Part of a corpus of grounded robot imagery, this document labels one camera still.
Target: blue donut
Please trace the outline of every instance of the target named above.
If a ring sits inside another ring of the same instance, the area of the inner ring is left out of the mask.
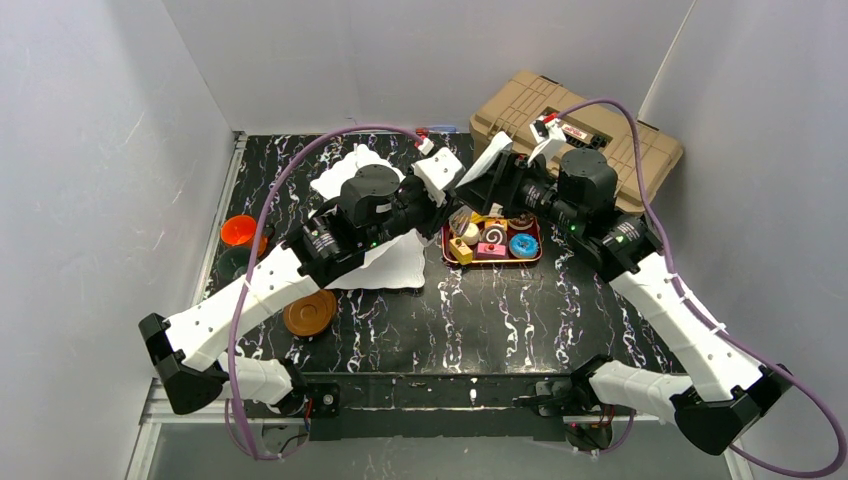
[[[539,253],[539,242],[526,233],[517,233],[509,240],[509,253],[516,258],[533,258]]]

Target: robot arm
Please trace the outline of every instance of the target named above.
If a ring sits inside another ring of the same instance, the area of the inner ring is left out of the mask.
[[[295,300],[367,268],[400,235],[416,230],[432,238],[459,206],[445,192],[464,168],[442,149],[417,162],[413,171],[400,179],[389,167],[363,166],[342,184],[338,197],[292,228],[256,265],[237,338]],[[139,323],[175,413],[192,413],[213,400],[231,398],[227,355],[233,352],[225,350],[232,311],[245,283],[242,276],[184,312],[168,318],[151,314]],[[288,412],[307,395],[305,381],[288,360],[236,357],[235,363],[243,399]]]
[[[402,180],[388,167],[360,168],[337,198],[291,229],[256,266],[238,335],[348,272],[367,268],[380,246],[399,235],[416,230],[432,238],[462,205],[503,217],[531,212],[569,234],[576,255],[644,315],[688,372],[663,375],[596,357],[566,380],[552,381],[563,385],[550,391],[580,393],[564,395],[562,411],[624,405],[675,423],[708,453],[723,452],[788,385],[684,308],[658,254],[660,242],[643,219],[615,208],[617,175],[602,154],[572,150],[563,157],[559,178],[550,178],[545,158],[562,147],[564,137],[555,119],[540,121],[531,127],[539,147],[530,156],[511,152],[511,140],[499,133],[465,175],[447,149],[416,162]],[[223,366],[233,352],[223,352],[243,282],[185,312],[167,319],[152,314],[139,324],[176,413],[228,398]],[[236,368],[245,399],[286,412],[307,394],[289,361],[237,358]]]
[[[529,157],[500,150],[455,195],[478,212],[514,217],[530,211],[567,232],[576,256],[636,307],[688,373],[663,375],[596,357],[568,380],[553,380],[539,391],[560,392],[562,412],[609,404],[656,415],[701,450],[721,454],[765,415],[788,382],[715,335],[724,325],[713,321],[711,329],[685,307],[657,237],[644,219],[615,208],[617,174],[601,153],[569,151],[554,181],[543,165],[564,144],[557,120],[540,119],[531,128],[539,146]],[[702,307],[691,291],[687,298]],[[556,395],[544,399],[548,407]],[[538,399],[517,400],[533,405]]]

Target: white napkin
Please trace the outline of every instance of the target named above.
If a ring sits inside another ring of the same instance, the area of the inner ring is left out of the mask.
[[[342,183],[366,165],[384,165],[403,180],[403,172],[392,167],[365,145],[357,145],[341,161],[309,186],[325,200],[339,196]],[[365,253],[365,263],[327,286],[328,289],[420,288],[424,286],[424,245],[415,231],[405,233]]]

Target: red tray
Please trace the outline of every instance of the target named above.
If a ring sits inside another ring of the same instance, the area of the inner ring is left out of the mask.
[[[530,235],[531,237],[535,238],[537,242],[539,242],[539,253],[537,253],[535,257],[533,257],[533,258],[516,258],[510,252],[509,258],[506,259],[506,260],[472,260],[471,263],[469,263],[468,265],[489,265],[489,264],[496,264],[496,263],[507,263],[507,264],[508,263],[531,263],[531,262],[536,262],[540,258],[542,258],[542,238],[540,236],[539,222],[536,221],[536,219],[533,219],[533,225],[531,225],[530,228],[528,228],[527,230],[515,230],[514,228],[507,227],[507,229],[506,229],[507,245],[509,245],[509,240],[512,239],[513,235],[516,235],[518,233],[526,233],[526,234]],[[442,226],[442,259],[445,261],[445,263],[447,263],[451,266],[460,266],[459,261],[456,258],[453,257],[452,253],[450,253],[450,247],[448,246],[448,242],[450,241],[451,235],[452,235],[452,233],[450,231],[450,227],[447,224]]]

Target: table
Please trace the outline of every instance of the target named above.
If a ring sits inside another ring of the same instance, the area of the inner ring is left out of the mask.
[[[258,217],[276,175],[314,138],[249,137],[227,218]],[[470,135],[430,138],[466,165],[472,162]],[[404,171],[419,158],[401,135],[333,139],[305,160],[274,199],[268,218],[277,239],[322,202],[309,181],[355,144],[367,144]],[[305,373],[541,374],[573,370],[598,353],[652,371],[682,371],[633,307],[574,258],[559,231],[543,225],[542,236],[541,260],[523,267],[452,269],[434,242],[425,248],[423,288],[335,291],[338,319],[323,334],[294,337],[277,313],[245,335],[239,349],[253,358],[291,358]],[[223,251],[219,245],[216,258]],[[206,294],[225,285],[213,268]]]

